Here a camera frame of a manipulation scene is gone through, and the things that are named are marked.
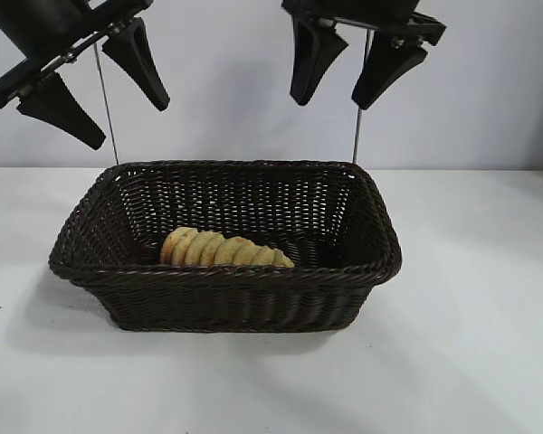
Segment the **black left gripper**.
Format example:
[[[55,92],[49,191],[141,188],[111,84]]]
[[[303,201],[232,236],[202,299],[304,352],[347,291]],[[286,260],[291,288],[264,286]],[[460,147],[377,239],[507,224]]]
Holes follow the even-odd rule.
[[[141,18],[134,18],[151,5],[147,0],[104,1],[96,7],[87,1],[0,0],[0,30],[24,55],[22,62],[0,77],[0,109],[22,88],[39,80],[51,61],[76,57],[128,23],[102,44],[102,50],[157,110],[166,110],[169,95],[153,61],[146,26]],[[100,149],[106,138],[57,72],[21,96],[17,110],[59,128],[93,150]]]

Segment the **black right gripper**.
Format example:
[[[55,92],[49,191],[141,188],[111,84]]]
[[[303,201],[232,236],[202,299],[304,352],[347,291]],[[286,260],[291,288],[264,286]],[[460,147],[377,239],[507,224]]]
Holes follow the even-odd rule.
[[[335,24],[346,24],[399,38],[415,37],[431,45],[442,38],[446,25],[416,12],[418,0],[285,0],[281,6],[292,18],[294,62],[290,95],[307,105],[324,74],[348,47]],[[398,79],[427,57],[421,46],[393,48],[391,42],[372,42],[352,92],[362,110],[369,109]]]

